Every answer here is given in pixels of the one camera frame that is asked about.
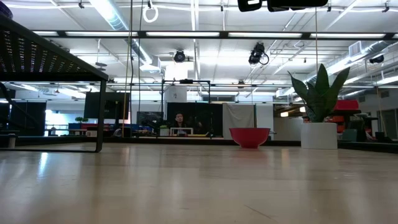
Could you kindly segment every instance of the green leaf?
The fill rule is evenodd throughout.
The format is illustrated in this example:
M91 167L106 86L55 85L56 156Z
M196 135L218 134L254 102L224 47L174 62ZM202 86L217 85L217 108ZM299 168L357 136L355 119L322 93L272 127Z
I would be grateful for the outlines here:
M325 94L329 90L329 76L323 64L319 67L315 89L321 95Z
M303 99L304 101L307 100L307 87L303 82L300 80L293 78L292 74L288 71L290 77L292 78L292 85L294 91Z
M311 110L311 108L309 107L305 107L305 112L308 116L308 118L310 119L311 122L313 123L321 123L323 121L324 118L319 118L315 112L313 110Z
M308 116L311 122L322 122L328 116L329 112L325 109L326 99L319 94L311 83L308 85L307 106L312 110L312 118Z
M338 93L341 90L341 87L343 87L344 82L347 80L348 75L349 75L349 67L344 69L337 75L330 89L324 94L324 97L326 98L325 108L327 110L332 111L333 108L335 107Z

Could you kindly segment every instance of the white curtain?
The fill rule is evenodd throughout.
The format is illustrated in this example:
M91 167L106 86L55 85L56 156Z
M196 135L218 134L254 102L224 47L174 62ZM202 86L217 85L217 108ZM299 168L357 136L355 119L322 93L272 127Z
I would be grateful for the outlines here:
M230 128L254 128L254 106L223 103L224 139L232 139Z

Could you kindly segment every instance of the red bowl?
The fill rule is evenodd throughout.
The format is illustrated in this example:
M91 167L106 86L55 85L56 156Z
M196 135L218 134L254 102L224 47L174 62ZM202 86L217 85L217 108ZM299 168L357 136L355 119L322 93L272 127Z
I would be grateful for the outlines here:
M270 128L230 128L232 139L242 148L257 149L268 139Z

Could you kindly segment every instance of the ceiling light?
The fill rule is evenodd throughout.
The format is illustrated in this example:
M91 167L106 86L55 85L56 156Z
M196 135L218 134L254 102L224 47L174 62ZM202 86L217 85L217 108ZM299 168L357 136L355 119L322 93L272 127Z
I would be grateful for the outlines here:
M252 87L252 85L250 85L250 84L214 84L214 86L219 86L219 87Z
M345 97L347 97L347 96L354 96L354 95L360 94L360 93L362 93L362 92L364 92L364 91L365 91L365 90L358 90L358 91L354 91L354 92L352 92L352 93L345 94L345 95L343 95L343 96L345 96Z
M97 32L97 31L66 31L68 36L76 36L76 37L128 37L128 31L107 31L107 32ZM137 32L131 32L132 37L137 37Z
M59 85L89 85L89 83L74 82L74 83L59 83Z
M22 84L22 85L15 85L15 84L10 84L12 86L18 87L18 88L24 88L26 90L30 90L30 91L39 91L38 89L30 86L30 85L26 85L26 84Z
M14 84L48 85L49 82L14 82Z
M389 77L389 78L383 78L382 80L374 82L374 84L376 84L376 85L384 85L384 84L392 83L392 82L396 82L396 81L398 81L398 76Z
M147 32L148 37L218 37L219 32Z
M43 36L58 36L58 33L55 31L33 31L33 33Z
M318 38L383 38L386 34L318 34Z
M272 32L266 32L266 33L260 33L260 32L253 32L253 33L248 33L248 32L230 32L228 34L228 37L270 37L270 38L301 38L303 34L300 33L272 33Z
M282 117L282 118L286 118L288 116L289 116L289 112L283 112L280 114L280 117Z

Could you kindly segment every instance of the small potted plant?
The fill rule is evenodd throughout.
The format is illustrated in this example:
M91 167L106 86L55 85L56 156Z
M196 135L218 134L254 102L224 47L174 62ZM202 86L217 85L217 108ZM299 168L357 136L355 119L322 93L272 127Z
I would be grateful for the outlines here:
M170 135L170 129L167 127L167 125L161 125L159 126L160 129L160 136L169 136Z
M77 118L75 118L75 121L77 121L77 122L79 122L79 124L81 124L83 122L83 118L77 117Z
M302 125L302 148L337 149L337 125L335 123L324 123L323 120L333 112L338 93L347 80L348 74L349 67L341 71L330 86L326 68L321 64L315 85L307 82L308 89L303 82L293 78L290 74L293 88L298 96L303 99L305 111L311 121Z

